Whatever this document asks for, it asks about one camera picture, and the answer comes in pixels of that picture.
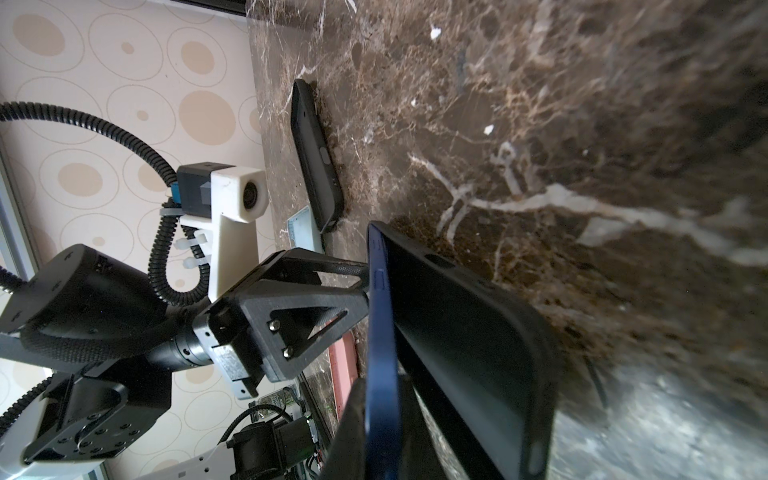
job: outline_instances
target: wallpaper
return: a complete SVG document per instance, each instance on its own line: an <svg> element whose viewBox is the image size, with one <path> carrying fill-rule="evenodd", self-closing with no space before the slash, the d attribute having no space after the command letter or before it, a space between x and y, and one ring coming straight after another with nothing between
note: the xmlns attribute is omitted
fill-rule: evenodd
<svg viewBox="0 0 768 480"><path fill-rule="evenodd" d="M151 144L174 167L263 167L254 94L243 19L145 0L0 1L0 100L96 114ZM0 124L0 136L45 260L84 243L146 271L167 192L144 162L67 125L17 121ZM275 250L271 210L257 230L264 258ZM197 283L197 269L182 266L189 256L171 250L168 279L177 290ZM44 377L41 368L0 360L0 411ZM149 433L109 462L116 480L213 448L247 407L213 366L176 374L172 403Z"/></svg>

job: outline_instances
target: marble countertop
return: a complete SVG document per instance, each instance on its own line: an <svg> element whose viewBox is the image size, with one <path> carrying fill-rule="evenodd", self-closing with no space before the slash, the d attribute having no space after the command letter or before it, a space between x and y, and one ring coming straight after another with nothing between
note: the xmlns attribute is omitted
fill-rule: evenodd
<svg viewBox="0 0 768 480"><path fill-rule="evenodd" d="M768 478L768 5L248 15L278 248L308 204L289 125L304 78L346 200L326 252L365 260L384 220L557 331L549 478Z"/></svg>

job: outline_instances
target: black cylindrical motor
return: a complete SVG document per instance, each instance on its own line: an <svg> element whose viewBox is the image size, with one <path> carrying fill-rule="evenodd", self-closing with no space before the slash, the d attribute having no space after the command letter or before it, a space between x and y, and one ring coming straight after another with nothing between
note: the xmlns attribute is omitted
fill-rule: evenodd
<svg viewBox="0 0 768 480"><path fill-rule="evenodd" d="M11 295L0 331L21 330L26 349L64 361L124 358L175 333L165 309L146 273L74 245Z"/></svg>

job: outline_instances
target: white plastic part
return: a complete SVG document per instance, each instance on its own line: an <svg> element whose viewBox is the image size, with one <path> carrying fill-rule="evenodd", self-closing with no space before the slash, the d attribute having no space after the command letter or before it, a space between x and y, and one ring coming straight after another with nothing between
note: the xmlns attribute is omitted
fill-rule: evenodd
<svg viewBox="0 0 768 480"><path fill-rule="evenodd" d="M235 455L226 443L220 443L186 462L143 475L136 480L221 480L235 473Z"/></svg>
<svg viewBox="0 0 768 480"><path fill-rule="evenodd" d="M253 208L243 205L248 183L256 185ZM231 167L210 174L211 218L183 215L179 222L195 227L195 237L206 257L210 257L208 298L215 302L235 283L259 265L256 219L270 204L266 172L248 167Z"/></svg>
<svg viewBox="0 0 768 480"><path fill-rule="evenodd" d="M24 478L31 480L69 480L88 474L101 464L101 460L63 462L61 460L24 463L24 450L38 435L45 407L50 399L42 394L22 412L18 420L0 439L0 479Z"/></svg>

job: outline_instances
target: patterned wallpaper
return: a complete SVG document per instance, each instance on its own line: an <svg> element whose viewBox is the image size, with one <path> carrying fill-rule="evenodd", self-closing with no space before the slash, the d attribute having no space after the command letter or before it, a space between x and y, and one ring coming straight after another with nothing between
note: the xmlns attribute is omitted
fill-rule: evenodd
<svg viewBox="0 0 768 480"><path fill-rule="evenodd" d="M0 0L0 100L96 114L151 144L174 167L263 167L254 94L243 19L145 0ZM0 124L0 136L46 260L85 243L146 270L166 197L147 165L67 125L12 122ZM270 211L257 230L264 258L275 250ZM168 279L177 290L197 283L197 270L182 267L188 256L171 251ZM0 360L0 410L44 376L38 367ZM179 372L171 410L109 462L114 478L135 478L213 448L246 407L213 366Z"/></svg>

